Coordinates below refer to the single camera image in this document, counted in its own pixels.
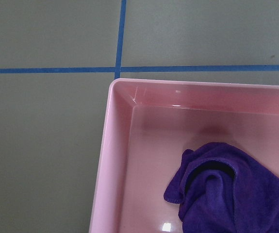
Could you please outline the purple cloth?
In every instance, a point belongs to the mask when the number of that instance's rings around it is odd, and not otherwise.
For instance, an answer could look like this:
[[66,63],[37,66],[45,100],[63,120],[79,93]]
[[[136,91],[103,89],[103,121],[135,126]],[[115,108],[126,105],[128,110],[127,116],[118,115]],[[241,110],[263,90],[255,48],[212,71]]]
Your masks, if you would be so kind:
[[185,233],[279,233],[279,178],[227,143],[186,150],[164,199]]

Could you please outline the pink plastic bin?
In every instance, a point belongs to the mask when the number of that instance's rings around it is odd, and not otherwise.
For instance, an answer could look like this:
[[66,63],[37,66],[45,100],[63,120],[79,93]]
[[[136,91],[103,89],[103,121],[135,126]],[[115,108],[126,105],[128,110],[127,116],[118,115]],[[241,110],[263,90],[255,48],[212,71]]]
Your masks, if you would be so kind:
[[279,233],[279,86],[113,81],[89,231]]

